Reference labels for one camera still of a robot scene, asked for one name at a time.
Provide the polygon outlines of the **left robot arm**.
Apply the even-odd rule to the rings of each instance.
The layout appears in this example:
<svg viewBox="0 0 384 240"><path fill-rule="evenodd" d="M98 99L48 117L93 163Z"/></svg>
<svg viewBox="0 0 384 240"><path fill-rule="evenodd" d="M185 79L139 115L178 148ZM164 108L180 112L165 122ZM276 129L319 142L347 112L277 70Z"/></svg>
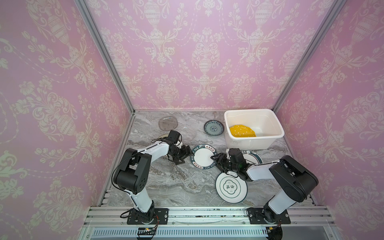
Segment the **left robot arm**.
<svg viewBox="0 0 384 240"><path fill-rule="evenodd" d="M125 150L120 163L113 170L111 182L114 188L126 193L134 204L126 212L128 224L149 224L155 219L155 204L146 189L151 164L166 156L175 165L180 165L193 155L191 147L184 145L181 134L174 130L167 137L152 140L145 148Z"/></svg>

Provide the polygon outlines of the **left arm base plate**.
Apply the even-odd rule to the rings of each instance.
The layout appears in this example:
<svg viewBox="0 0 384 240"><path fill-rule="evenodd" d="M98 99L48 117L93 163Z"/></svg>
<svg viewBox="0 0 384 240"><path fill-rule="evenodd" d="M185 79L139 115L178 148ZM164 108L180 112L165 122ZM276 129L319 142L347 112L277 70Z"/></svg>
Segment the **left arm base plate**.
<svg viewBox="0 0 384 240"><path fill-rule="evenodd" d="M128 214L128 225L150 225L159 224L166 225L168 223L169 209L155 208L147 213L142 213L139 210L131 209Z"/></svg>

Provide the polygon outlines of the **yellow scalloped dotted plate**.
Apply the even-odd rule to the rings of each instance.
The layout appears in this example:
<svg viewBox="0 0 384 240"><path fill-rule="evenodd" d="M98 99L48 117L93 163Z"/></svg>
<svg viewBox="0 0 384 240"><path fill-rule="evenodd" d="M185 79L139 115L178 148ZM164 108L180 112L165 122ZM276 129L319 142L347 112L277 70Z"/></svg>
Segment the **yellow scalloped dotted plate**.
<svg viewBox="0 0 384 240"><path fill-rule="evenodd" d="M254 138L256 133L247 126L244 125L234 125L230 127L230 133L235 138Z"/></svg>

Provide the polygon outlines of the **green rim Hao Wei plate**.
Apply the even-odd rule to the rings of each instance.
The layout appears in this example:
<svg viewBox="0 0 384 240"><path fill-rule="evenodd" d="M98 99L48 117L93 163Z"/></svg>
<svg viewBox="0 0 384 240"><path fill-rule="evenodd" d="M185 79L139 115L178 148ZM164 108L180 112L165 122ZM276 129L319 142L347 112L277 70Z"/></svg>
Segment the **green rim Hao Wei plate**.
<svg viewBox="0 0 384 240"><path fill-rule="evenodd" d="M198 169L208 170L216 165L216 162L211 157L217 155L214 147L207 144L200 144L192 149L191 163Z"/></svg>

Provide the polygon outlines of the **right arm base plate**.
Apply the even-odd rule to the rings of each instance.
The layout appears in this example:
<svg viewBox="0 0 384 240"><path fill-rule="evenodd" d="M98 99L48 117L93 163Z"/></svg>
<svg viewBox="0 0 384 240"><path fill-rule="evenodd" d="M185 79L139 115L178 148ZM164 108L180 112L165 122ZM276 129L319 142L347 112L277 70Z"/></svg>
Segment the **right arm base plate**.
<svg viewBox="0 0 384 240"><path fill-rule="evenodd" d="M291 219L287 210L277 215L272 210L265 210L264 208L248 208L246 209L246 214L251 225L291 224Z"/></svg>

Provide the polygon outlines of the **white clover emblem plate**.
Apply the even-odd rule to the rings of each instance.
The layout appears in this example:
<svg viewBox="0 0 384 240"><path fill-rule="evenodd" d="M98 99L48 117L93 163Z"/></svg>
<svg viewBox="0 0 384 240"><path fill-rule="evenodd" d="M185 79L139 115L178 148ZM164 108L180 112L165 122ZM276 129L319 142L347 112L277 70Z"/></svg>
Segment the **white clover emblem plate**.
<svg viewBox="0 0 384 240"><path fill-rule="evenodd" d="M248 185L245 181L226 173L218 175L215 187L219 197L230 204L242 202L248 194Z"/></svg>

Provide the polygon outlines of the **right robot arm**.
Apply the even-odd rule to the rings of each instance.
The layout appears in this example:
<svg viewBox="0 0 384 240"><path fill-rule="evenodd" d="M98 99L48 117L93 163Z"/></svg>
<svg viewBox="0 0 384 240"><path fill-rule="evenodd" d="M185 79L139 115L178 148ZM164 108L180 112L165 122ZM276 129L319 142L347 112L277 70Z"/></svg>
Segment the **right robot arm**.
<svg viewBox="0 0 384 240"><path fill-rule="evenodd" d="M239 149L213 155L211 159L221 174L216 179L216 190L227 203L237 204L248 193L248 182L275 180L280 191L263 207L261 212L267 223L274 224L278 217L296 203L303 202L319 184L318 178L291 156L276 162L251 164Z"/></svg>

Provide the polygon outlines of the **white plastic bin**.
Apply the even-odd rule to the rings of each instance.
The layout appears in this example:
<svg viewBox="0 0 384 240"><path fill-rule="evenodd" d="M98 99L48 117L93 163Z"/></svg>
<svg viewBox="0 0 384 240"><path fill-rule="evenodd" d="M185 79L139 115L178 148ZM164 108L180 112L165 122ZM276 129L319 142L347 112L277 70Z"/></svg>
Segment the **white plastic bin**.
<svg viewBox="0 0 384 240"><path fill-rule="evenodd" d="M275 140L281 139L285 131L276 114L269 109L249 109L226 111L225 117L225 140L226 146L240 150L265 150ZM249 127L256 134L255 137L235 137L230 128L235 125Z"/></svg>

